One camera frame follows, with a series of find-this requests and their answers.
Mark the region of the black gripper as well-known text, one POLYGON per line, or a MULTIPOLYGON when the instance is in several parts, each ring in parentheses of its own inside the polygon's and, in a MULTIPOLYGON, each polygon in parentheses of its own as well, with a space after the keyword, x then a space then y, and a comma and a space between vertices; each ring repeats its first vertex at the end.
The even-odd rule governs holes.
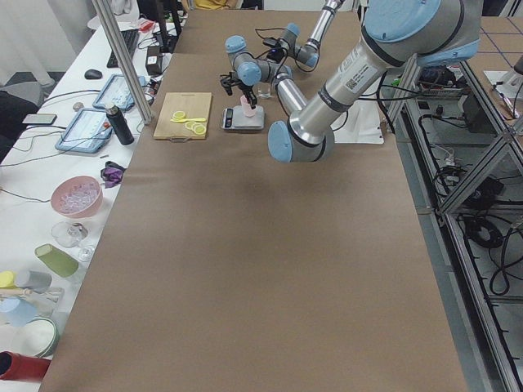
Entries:
POLYGON ((237 87, 241 91, 250 106, 251 109, 255 109, 257 106, 257 97, 253 92, 253 87, 246 85, 238 76, 235 71, 230 71, 228 74, 222 74, 220 76, 220 84, 228 96, 233 95, 232 89, 237 87))

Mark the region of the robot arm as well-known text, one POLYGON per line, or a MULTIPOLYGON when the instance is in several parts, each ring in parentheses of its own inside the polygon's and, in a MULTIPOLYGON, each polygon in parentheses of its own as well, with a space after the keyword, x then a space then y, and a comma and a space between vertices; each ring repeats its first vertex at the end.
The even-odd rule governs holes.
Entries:
POLYGON ((285 49, 287 56, 308 69, 314 69, 320 60, 322 40, 344 2, 344 0, 324 2, 315 26, 303 44, 297 42, 300 34, 299 27, 294 23, 289 23, 277 39, 280 46, 285 49))
POLYGON ((270 53, 261 60, 248 52, 243 37, 226 39, 232 70, 221 76, 227 94, 238 87, 250 106, 257 104, 253 86, 271 84, 288 120, 274 122, 268 132, 271 156, 283 163, 316 162, 334 145, 332 124, 388 69, 401 67, 415 56, 418 64, 454 64, 473 57, 479 47, 481 1, 372 1, 364 15, 360 40, 316 95, 307 99, 284 62, 292 58, 308 67, 320 59, 321 41, 332 23, 339 1, 327 1, 303 45, 300 29, 288 24, 269 41, 270 53))

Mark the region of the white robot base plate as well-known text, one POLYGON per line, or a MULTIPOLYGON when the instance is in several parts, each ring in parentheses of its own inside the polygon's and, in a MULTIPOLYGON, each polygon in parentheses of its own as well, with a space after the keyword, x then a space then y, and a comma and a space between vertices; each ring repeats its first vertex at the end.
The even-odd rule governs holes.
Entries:
POLYGON ((331 125, 337 144, 373 144, 384 142, 378 105, 373 101, 356 101, 346 114, 331 125))

